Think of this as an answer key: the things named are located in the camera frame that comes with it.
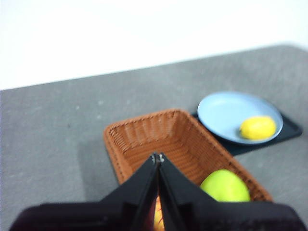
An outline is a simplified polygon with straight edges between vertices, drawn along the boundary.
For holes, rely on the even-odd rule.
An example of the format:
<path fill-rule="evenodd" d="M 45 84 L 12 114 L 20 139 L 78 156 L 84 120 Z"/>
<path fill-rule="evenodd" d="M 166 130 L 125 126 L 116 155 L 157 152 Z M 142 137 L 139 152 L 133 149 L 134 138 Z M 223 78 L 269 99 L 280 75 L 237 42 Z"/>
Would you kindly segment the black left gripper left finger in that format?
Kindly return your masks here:
<path fill-rule="evenodd" d="M 24 209 L 12 231 L 151 231 L 157 198 L 159 155 L 102 200 L 47 203 Z"/>

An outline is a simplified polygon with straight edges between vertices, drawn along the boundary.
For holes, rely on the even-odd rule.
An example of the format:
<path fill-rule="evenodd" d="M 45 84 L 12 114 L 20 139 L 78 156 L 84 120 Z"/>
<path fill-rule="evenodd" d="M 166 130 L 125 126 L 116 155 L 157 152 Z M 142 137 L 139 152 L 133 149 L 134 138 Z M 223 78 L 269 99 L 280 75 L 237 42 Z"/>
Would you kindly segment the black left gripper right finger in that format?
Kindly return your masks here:
<path fill-rule="evenodd" d="M 158 154 L 159 196 L 167 231 L 302 231 L 289 206 L 273 202 L 218 202 Z"/>

